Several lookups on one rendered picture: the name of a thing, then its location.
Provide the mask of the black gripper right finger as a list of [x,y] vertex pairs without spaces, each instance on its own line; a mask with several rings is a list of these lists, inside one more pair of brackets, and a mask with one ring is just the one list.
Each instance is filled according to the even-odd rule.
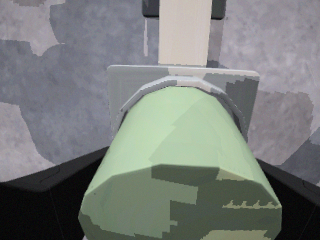
[[320,240],[320,187],[273,167],[259,167],[281,204],[281,231],[275,240]]

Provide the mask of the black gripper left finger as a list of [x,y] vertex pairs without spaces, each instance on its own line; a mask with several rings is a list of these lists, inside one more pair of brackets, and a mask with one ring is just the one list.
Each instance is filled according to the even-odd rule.
[[83,240],[77,216],[109,147],[0,183],[0,240]]

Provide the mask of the white balance beam with square pans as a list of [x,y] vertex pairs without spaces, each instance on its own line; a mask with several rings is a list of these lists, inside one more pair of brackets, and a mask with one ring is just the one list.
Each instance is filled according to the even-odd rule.
[[143,0],[143,15],[159,17],[159,65],[107,68],[109,111],[115,140],[129,108],[145,93],[168,87],[196,88],[215,97],[229,113],[245,143],[259,73],[207,68],[211,20],[223,20],[227,0]]

